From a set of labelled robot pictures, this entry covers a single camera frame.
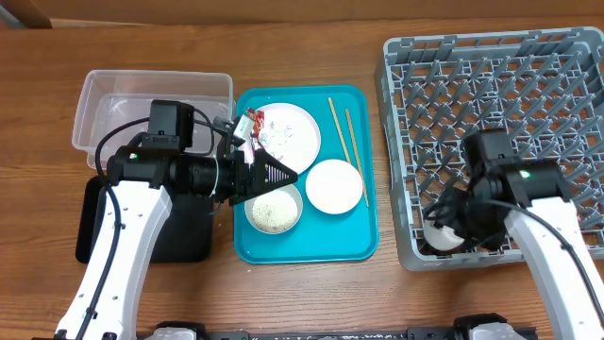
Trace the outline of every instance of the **rectangular blue tray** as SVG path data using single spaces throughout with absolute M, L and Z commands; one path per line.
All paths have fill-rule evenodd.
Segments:
M 344 111 L 350 109 L 369 209 L 362 198 L 352 211 L 329 215 L 314 208 L 306 196 L 306 177 L 314 165 L 329 159 L 345 160 L 327 101 L 329 97 L 338 114 L 351 161 L 356 165 Z M 253 89 L 239 98 L 237 115 L 242 115 L 247 108 L 257 109 L 271 103 L 290 103 L 306 110 L 321 130 L 321 150 L 314 164 L 299 176 L 295 184 L 304 200 L 304 211 L 298 223 L 281 234 L 265 234 L 252 227 L 245 217 L 243 204 L 238 204 L 234 207 L 235 250 L 251 264 L 360 261 L 369 258 L 378 248 L 379 229 L 369 116 L 364 94 L 350 85 Z

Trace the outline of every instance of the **white plate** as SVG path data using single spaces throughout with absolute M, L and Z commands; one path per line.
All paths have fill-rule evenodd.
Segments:
M 287 140 L 280 150 L 280 161 L 296 173 L 301 174 L 312 165 L 319 155 L 321 148 L 321 132 L 314 118 L 306 110 L 288 103 L 273 103 L 257 109 L 264 112 L 264 126 L 272 122 L 287 124 L 292 128 L 292 137 Z M 266 151 L 274 154 L 271 148 L 265 145 Z M 254 162 L 252 144 L 245 142 L 241 146 L 245 154 L 245 162 Z
M 300 194 L 300 192 L 294 187 L 293 184 L 290 185 L 286 185 L 282 188 L 276 189 L 276 190 L 281 190 L 287 194 L 289 194 L 295 201 L 295 205 L 298 207 L 298 215 L 295 218 L 294 222 L 292 223 L 292 225 L 285 229 L 284 231 L 280 231 L 280 232 L 268 232 L 268 231 L 264 231 L 260 228 L 258 228 L 258 225 L 256 224 L 256 221 L 254 220 L 253 214 L 252 214 L 252 208 L 254 207 L 254 202 L 256 202 L 256 198 L 254 197 L 252 199 L 248 199 L 245 201 L 244 206 L 243 206 L 243 210 L 245 211 L 245 217 L 247 217 L 247 220 L 249 221 L 249 223 L 256 228 L 257 231 L 266 233 L 266 234 L 280 234 L 283 233 L 287 230 L 290 230 L 291 228 L 293 228 L 295 226 L 296 223 L 298 223 L 298 221 L 300 220 L 300 217 L 302 216 L 302 210 L 304 209 L 304 202 L 302 200 L 302 195 Z
M 361 175 L 345 161 L 321 161 L 306 178 L 306 195 L 323 213 L 346 213 L 361 199 Z

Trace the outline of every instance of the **green light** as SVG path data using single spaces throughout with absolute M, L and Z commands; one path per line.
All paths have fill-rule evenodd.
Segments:
M 529 179 L 530 178 L 530 172 L 527 170 L 520 170 L 520 177 L 523 179 Z

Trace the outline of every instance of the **dish rack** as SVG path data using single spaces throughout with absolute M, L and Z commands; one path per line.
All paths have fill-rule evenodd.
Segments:
M 592 27 L 390 39 L 376 70 L 390 156 L 398 258 L 409 270 L 524 261 L 502 248 L 439 254 L 423 210 L 468 183 L 461 140 L 505 128 L 525 160 L 555 160 L 570 181 L 583 238 L 604 259 L 604 35 Z

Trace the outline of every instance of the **wooden stick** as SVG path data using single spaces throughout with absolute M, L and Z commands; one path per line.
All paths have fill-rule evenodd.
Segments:
M 357 159 L 357 167 L 359 168 L 359 175 L 361 175 L 362 182 L 362 193 L 365 196 L 365 204 L 369 208 L 369 198 L 367 197 L 367 188 L 365 187 L 365 178 L 362 175 L 361 159 L 359 158 L 359 150 L 357 149 L 357 139 L 355 138 L 355 129 L 352 128 L 352 120 L 350 119 L 350 112 L 346 108 L 346 118 L 348 119 L 348 128 L 350 128 L 350 137 L 352 138 L 352 148 L 355 149 L 355 158 Z
M 331 100 L 331 97 L 329 98 L 329 105 L 331 106 L 333 120 L 336 122 L 336 128 L 338 129 L 338 134 L 340 135 L 340 142 L 342 142 L 342 148 L 344 149 L 344 154 L 346 155 L 346 161 L 348 162 L 348 164 L 352 165 L 352 163 L 350 162 L 350 156 L 348 156 L 348 149 L 346 148 L 344 136 L 342 135 L 342 131 L 340 130 L 340 122 L 338 122 L 338 115 L 336 115 L 336 110 L 333 108 L 333 101 Z

